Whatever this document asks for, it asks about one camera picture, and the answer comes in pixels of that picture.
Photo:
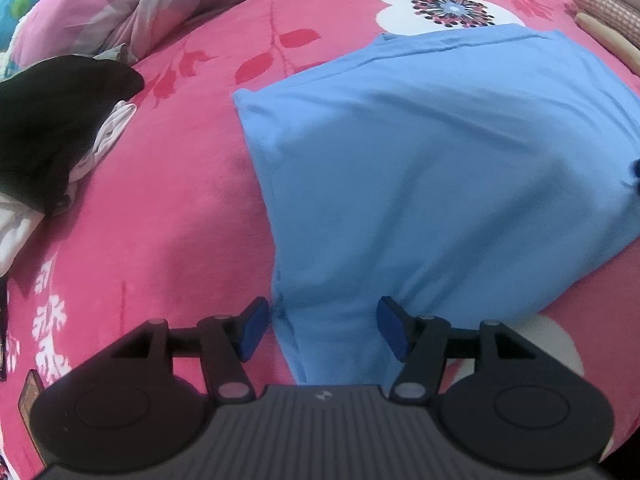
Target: logo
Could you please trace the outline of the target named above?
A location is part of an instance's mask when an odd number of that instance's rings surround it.
[[[329,390],[322,390],[320,393],[316,394],[316,399],[322,400],[322,402],[327,402],[327,400],[331,399],[334,394],[332,394]]]

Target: pink floral blanket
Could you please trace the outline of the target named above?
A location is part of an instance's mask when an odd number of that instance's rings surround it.
[[[500,23],[559,29],[640,92],[575,25],[570,0],[248,0],[155,47],[136,66],[146,88],[122,138],[12,269],[0,453],[13,473],[28,480],[42,468],[17,410],[30,368],[52,384],[146,319],[193,326],[269,296],[273,241],[230,97],[237,88],[263,88],[383,32]],[[636,241],[515,327],[606,394],[616,416],[609,450],[639,423],[638,269]],[[291,381],[272,333],[246,369],[258,391]],[[203,386],[197,361],[177,360],[175,370]],[[471,371],[452,364],[446,382]]]

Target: blue t-shirt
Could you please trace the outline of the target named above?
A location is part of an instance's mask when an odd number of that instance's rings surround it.
[[[460,328],[518,321],[640,235],[640,100],[559,32],[381,36],[234,99],[299,383],[392,383],[381,296]]]

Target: white flower pattern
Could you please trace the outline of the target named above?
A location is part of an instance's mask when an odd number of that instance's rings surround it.
[[[399,36],[416,36],[447,28],[475,28],[524,23],[512,12],[485,0],[381,0],[389,7],[376,16],[378,25]]]
[[[38,373],[47,386],[71,371],[69,359],[56,352],[54,339],[66,323],[65,302],[52,292],[52,274],[57,255],[54,254],[40,267],[34,288],[36,294],[47,295],[47,303],[36,309],[31,330],[33,339],[38,343],[34,360]]]
[[[6,338],[6,371],[12,373],[18,365],[18,356],[20,355],[20,341],[13,337],[10,333]]]
[[[54,345],[54,334],[59,332],[65,323],[65,302],[56,295],[49,296],[47,304],[38,307],[33,319],[31,335],[38,343],[36,366],[47,385],[71,371],[69,359],[58,354]]]
[[[51,266],[53,265],[53,260],[54,259],[55,259],[55,256],[53,258],[51,258],[50,260],[46,261],[40,267],[40,273],[38,274],[38,277],[36,278],[36,286],[33,289],[36,294],[41,294],[42,291],[44,290],[44,288],[49,283],[49,275],[51,273]]]

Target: checkered fabric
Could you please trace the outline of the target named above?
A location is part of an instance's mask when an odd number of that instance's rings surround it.
[[[617,30],[640,48],[640,10],[622,0],[573,0],[581,9]]]

